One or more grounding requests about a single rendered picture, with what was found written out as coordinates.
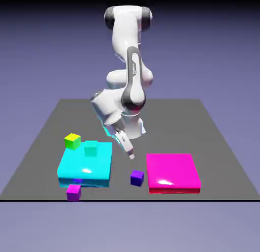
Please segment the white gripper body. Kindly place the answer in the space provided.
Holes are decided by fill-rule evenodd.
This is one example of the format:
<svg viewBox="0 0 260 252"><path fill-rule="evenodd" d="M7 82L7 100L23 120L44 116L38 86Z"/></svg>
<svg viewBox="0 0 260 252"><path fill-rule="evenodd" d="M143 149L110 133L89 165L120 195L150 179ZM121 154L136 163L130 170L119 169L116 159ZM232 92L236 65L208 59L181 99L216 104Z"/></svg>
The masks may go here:
<svg viewBox="0 0 260 252"><path fill-rule="evenodd" d="M125 152L133 151L133 145L124 131L116 131L115 137L119 140Z"/></svg>

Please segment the small purple cube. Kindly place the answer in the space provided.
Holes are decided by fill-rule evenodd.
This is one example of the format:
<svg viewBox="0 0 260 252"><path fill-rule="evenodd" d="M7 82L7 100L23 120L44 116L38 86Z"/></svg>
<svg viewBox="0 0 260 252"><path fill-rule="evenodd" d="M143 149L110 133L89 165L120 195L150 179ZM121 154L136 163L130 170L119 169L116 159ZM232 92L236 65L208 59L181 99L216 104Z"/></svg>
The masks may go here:
<svg viewBox="0 0 260 252"><path fill-rule="evenodd" d="M144 181L144 172L133 170L131 173L131 185L141 187Z"/></svg>

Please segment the small teal cube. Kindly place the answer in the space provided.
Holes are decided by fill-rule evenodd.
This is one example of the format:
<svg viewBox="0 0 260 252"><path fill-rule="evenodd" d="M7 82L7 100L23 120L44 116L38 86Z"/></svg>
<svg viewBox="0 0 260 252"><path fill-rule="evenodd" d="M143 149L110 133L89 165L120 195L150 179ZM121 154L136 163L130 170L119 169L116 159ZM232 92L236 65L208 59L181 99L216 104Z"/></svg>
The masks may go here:
<svg viewBox="0 0 260 252"><path fill-rule="evenodd" d="M98 151L98 141L85 141L84 154L85 156L96 156Z"/></svg>

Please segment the small yellow-green cube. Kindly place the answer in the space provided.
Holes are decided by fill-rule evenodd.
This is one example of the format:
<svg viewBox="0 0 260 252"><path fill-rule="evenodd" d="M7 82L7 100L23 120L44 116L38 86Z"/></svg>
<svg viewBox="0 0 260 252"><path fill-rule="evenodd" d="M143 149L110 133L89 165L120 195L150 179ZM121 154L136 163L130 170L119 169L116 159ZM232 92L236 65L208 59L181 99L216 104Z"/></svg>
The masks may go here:
<svg viewBox="0 0 260 252"><path fill-rule="evenodd" d="M64 138L64 145L66 149L76 150L81 146L81 136L70 133Z"/></svg>

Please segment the small magenta cube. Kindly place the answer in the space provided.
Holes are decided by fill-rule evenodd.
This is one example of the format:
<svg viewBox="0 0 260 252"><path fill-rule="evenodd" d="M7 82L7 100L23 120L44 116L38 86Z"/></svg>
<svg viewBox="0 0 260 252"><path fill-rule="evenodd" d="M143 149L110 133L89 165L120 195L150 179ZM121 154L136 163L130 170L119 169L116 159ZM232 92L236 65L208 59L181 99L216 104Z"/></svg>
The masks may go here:
<svg viewBox="0 0 260 252"><path fill-rule="evenodd" d="M70 184L66 191L67 201L77 202L81 198L81 185Z"/></svg>

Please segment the large magenta box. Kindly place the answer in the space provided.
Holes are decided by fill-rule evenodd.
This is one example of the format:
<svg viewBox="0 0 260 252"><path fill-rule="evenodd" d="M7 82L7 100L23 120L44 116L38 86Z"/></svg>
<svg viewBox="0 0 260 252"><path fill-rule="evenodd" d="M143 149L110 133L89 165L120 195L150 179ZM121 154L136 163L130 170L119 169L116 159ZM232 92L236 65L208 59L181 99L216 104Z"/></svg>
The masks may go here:
<svg viewBox="0 0 260 252"><path fill-rule="evenodd" d="M151 194L198 194L201 180L189 153L148 153L146 155Z"/></svg>

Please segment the large cyan box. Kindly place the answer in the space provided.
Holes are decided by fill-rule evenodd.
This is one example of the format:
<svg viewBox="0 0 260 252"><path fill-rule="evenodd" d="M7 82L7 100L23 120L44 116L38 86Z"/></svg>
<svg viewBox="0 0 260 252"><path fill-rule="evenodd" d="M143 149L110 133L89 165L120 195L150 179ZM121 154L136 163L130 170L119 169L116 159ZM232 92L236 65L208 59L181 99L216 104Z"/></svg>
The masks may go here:
<svg viewBox="0 0 260 252"><path fill-rule="evenodd" d="M85 155L86 143L76 150L65 149L59 166L57 177L60 187L70 184L82 187L109 187L112 164L112 143L98 142L96 155Z"/></svg>

